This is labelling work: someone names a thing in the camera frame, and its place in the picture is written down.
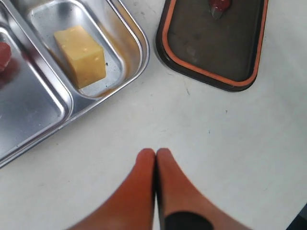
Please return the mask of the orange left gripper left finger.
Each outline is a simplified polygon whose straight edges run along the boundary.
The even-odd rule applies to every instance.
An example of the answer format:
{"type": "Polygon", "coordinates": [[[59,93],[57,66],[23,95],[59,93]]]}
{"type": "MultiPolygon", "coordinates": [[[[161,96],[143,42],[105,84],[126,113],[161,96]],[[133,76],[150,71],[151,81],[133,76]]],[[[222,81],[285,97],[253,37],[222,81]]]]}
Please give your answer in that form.
{"type": "Polygon", "coordinates": [[[151,230],[154,218],[155,152],[142,149],[122,184],[71,230],[151,230]]]}

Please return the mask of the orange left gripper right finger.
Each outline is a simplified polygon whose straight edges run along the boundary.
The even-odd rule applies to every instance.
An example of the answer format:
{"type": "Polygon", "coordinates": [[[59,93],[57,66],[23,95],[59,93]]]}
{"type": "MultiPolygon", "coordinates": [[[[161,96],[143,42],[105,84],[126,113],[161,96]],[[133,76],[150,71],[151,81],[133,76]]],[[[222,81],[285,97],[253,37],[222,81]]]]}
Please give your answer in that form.
{"type": "Polygon", "coordinates": [[[162,230],[246,230],[190,182],[171,151],[156,153],[156,194],[162,230]]]}

